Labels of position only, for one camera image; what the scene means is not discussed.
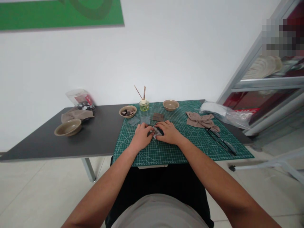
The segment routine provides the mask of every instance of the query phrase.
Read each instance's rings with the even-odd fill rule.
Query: lap
[[[175,164],[164,168],[131,167],[106,219],[106,227],[111,227],[121,213],[140,198],[155,193],[172,196],[191,206],[209,227],[214,226],[204,186],[189,164]]]

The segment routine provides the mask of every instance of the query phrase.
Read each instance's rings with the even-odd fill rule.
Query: green picture
[[[0,30],[123,24],[120,0],[0,0]]]

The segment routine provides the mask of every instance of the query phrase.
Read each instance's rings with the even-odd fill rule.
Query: clear plastic container
[[[93,110],[95,108],[93,99],[84,89],[75,89],[66,92],[66,96],[80,110]]]

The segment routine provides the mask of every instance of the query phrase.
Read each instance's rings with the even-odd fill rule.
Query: gray table
[[[81,158],[91,182],[96,180],[89,157],[113,155],[124,118],[118,111],[126,104],[96,106],[94,116],[82,123],[72,137],[58,137],[54,130],[61,124],[64,108],[41,127],[0,157],[0,162],[33,161],[57,158]],[[252,141],[240,129],[223,123],[244,145]]]

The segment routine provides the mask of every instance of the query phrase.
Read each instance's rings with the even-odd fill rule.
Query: person
[[[168,120],[158,122],[157,140],[180,148],[189,164],[166,168],[132,167],[151,142],[153,131],[138,125],[128,148],[79,202],[62,228],[213,227],[205,189],[232,227],[280,227],[217,163],[185,138]]]

